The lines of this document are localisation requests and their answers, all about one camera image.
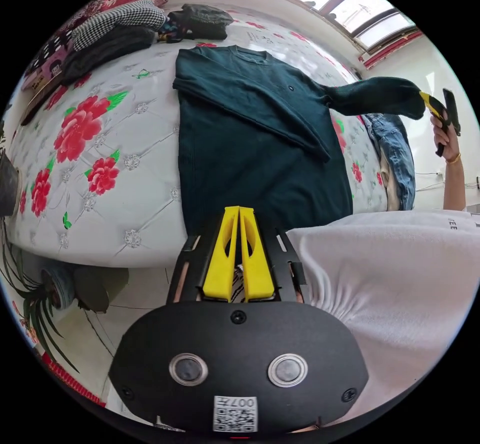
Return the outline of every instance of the gold bracelet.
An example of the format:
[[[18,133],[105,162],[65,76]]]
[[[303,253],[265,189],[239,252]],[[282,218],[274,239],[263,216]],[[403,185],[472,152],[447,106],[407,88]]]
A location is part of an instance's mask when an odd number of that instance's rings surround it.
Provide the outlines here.
[[[462,157],[462,153],[459,152],[459,153],[458,153],[458,156],[457,156],[455,159],[453,159],[453,160],[447,160],[447,161],[446,161],[447,166],[448,166],[449,164],[455,164],[455,163],[457,163],[457,162],[460,160],[461,157]]]

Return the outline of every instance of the houndstooth garment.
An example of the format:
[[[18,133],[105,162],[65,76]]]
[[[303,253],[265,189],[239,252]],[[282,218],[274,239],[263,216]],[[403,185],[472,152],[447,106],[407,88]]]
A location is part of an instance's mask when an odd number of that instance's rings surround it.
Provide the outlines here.
[[[165,23],[166,16],[154,0],[137,0],[100,12],[79,25],[71,33],[73,49],[85,49],[115,26],[146,26],[158,31]]]

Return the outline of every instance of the screw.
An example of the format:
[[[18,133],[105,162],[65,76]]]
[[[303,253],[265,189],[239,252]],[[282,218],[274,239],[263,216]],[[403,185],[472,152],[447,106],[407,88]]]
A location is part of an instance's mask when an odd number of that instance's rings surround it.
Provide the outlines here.
[[[350,389],[347,389],[342,395],[341,395],[341,400],[344,403],[349,403],[352,401],[355,396],[357,395],[357,390],[354,387],[351,387]]]
[[[234,324],[243,324],[247,320],[247,315],[242,310],[234,310],[231,313],[230,320]]]
[[[132,392],[132,390],[128,387],[122,387],[121,388],[121,393],[123,394],[123,397],[125,399],[128,399],[129,401],[132,401],[133,398],[134,398],[134,393]]]

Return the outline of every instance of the denim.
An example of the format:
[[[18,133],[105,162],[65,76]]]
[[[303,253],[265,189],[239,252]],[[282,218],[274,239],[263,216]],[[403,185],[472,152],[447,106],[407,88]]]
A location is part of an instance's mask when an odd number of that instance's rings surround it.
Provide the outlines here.
[[[365,114],[365,126],[383,149],[397,183],[401,211],[410,211],[415,200],[415,166],[404,123],[397,115]]]

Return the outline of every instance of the person's arm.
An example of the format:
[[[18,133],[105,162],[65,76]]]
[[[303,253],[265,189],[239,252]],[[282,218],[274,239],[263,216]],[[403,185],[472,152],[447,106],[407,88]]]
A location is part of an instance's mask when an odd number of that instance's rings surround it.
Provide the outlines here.
[[[467,206],[465,195],[465,174],[462,164],[459,138],[453,125],[443,132],[442,123],[435,117],[430,118],[433,124],[433,140],[435,145],[443,144],[443,158],[446,163],[445,191],[443,194],[443,209],[448,211],[463,211]]]

